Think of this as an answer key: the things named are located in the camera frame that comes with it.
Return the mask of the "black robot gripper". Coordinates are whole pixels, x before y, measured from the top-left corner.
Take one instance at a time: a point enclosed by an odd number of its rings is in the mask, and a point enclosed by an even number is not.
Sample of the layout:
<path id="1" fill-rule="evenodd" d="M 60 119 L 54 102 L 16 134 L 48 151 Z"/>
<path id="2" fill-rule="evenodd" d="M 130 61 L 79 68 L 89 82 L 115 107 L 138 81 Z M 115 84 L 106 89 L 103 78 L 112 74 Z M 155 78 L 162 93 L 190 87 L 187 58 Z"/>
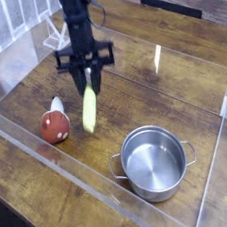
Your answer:
<path id="1" fill-rule="evenodd" d="M 99 94 L 102 83 L 101 70 L 115 62 L 113 43 L 93 38 L 91 23 L 87 16 L 78 19 L 65 18 L 64 22 L 69 28 L 71 46 L 54 53 L 57 71 L 69 72 L 78 93 L 83 95 L 87 85 L 83 69 L 90 68 L 92 89 L 95 94 Z"/>

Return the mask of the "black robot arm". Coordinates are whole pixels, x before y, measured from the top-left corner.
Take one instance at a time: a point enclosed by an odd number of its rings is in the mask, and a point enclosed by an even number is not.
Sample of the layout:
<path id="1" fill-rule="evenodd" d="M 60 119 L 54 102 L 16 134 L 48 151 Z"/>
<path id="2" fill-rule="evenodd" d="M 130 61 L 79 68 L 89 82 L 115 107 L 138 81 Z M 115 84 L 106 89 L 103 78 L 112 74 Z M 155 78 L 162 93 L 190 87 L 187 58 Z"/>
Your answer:
<path id="1" fill-rule="evenodd" d="M 90 69 L 92 90 L 99 94 L 104 66 L 115 62 L 113 43 L 93 38 L 88 4 L 101 7 L 94 0 L 59 0 L 63 7 L 64 22 L 68 26 L 71 46 L 54 53 L 59 73 L 69 72 L 80 95 L 84 94 L 88 80 L 85 70 Z"/>

